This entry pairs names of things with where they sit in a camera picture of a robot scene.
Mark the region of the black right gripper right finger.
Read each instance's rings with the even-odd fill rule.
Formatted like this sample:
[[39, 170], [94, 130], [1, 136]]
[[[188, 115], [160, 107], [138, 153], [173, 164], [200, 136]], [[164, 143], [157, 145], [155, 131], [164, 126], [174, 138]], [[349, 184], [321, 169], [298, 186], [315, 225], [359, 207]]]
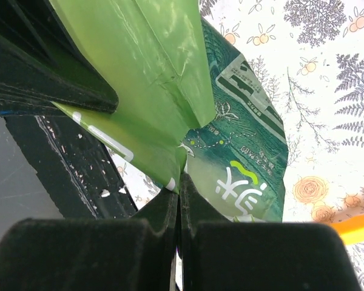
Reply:
[[184, 290], [360, 290], [345, 246], [329, 226], [231, 222], [180, 179]]

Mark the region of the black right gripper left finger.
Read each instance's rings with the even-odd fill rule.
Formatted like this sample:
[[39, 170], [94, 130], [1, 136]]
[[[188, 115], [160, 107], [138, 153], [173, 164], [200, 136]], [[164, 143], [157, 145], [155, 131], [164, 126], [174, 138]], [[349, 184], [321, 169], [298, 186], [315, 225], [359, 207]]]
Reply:
[[0, 290], [175, 290], [178, 195], [128, 219], [25, 219], [0, 242]]

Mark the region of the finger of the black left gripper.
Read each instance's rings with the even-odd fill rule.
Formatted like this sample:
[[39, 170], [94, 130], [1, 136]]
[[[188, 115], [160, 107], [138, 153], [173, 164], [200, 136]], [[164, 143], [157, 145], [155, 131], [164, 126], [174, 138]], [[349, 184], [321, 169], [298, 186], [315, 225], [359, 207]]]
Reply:
[[50, 1], [0, 1], [0, 116], [61, 116], [56, 103], [113, 113], [119, 100]]

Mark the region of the yellow plastic litter scoop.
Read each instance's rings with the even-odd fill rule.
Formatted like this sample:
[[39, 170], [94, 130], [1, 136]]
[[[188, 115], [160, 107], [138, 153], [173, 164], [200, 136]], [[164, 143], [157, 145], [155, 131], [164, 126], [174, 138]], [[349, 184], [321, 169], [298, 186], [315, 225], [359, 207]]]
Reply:
[[364, 242], [364, 214], [346, 221], [332, 223], [330, 226], [346, 245]]

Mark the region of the green cat litter bag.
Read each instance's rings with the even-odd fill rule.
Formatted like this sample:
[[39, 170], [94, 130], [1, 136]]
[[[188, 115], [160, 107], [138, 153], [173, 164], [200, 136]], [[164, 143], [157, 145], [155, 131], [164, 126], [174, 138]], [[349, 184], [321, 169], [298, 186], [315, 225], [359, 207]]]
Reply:
[[196, 1], [52, 1], [75, 46], [119, 97], [114, 113], [59, 109], [155, 182], [181, 175], [228, 219], [279, 222], [283, 121], [246, 58]]

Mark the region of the floral patterned table mat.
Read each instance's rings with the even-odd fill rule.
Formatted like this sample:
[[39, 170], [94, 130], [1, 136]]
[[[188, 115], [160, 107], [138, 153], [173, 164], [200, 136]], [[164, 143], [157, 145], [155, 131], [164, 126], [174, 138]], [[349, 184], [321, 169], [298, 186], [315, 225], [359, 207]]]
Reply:
[[283, 120], [284, 221], [364, 215], [364, 1], [191, 1]]

